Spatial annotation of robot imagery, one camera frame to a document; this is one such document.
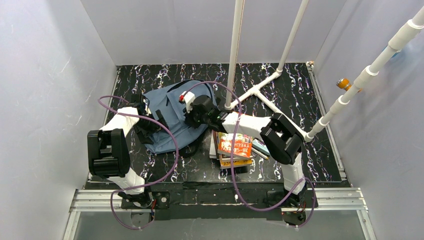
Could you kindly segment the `blue student backpack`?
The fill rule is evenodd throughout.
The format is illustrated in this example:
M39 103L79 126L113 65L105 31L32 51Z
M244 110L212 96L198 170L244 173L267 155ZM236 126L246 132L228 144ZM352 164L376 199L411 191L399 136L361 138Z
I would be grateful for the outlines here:
M149 101L148 108L154 118L158 119L157 113L163 115L166 127L173 134L180 151L187 146L194 148L193 143L202 137L203 133L209 128L206 124L202 124L198 128L188 126L185 123L184 116L186 106L179 102L179 97L184 91L201 82L204 81L188 79L143 94ZM207 95L217 105L213 89L209 84L201 83L194 87L191 92L195 94L195 97ZM176 150L172 137L165 130L152 134L150 138L153 140L153 144L144 145L151 153L163 154Z

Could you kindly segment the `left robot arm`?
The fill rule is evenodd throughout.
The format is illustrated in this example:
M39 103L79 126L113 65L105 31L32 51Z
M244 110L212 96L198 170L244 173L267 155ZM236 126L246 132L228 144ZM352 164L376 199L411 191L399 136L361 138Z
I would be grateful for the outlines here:
M153 144L151 136L162 130L153 119L149 100L141 93L133 94L106 125L87 134L89 172L114 182L122 189L118 195L129 202L143 204L151 195L145 180L131 168L126 136L134 130L141 143Z

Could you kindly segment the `orange treehouse book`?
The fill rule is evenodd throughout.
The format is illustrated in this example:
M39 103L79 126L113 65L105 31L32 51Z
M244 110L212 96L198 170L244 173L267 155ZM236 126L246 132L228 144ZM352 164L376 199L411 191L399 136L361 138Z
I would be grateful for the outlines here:
M235 158L249 159L252 152L252 137L246 134L236 133L233 143L233 133L216 133L217 152L230 156L233 153Z

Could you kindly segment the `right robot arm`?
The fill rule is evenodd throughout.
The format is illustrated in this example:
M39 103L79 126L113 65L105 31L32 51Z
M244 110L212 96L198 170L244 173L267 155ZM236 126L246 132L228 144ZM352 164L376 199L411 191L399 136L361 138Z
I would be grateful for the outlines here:
M302 170L304 138L293 124L281 113L271 117L256 117L221 110L207 95L195 96L183 92L179 102L185 122L194 128L207 125L215 132L242 134L260 140L266 146L270 157L281 164L284 188L292 191L291 196L301 198L306 191Z

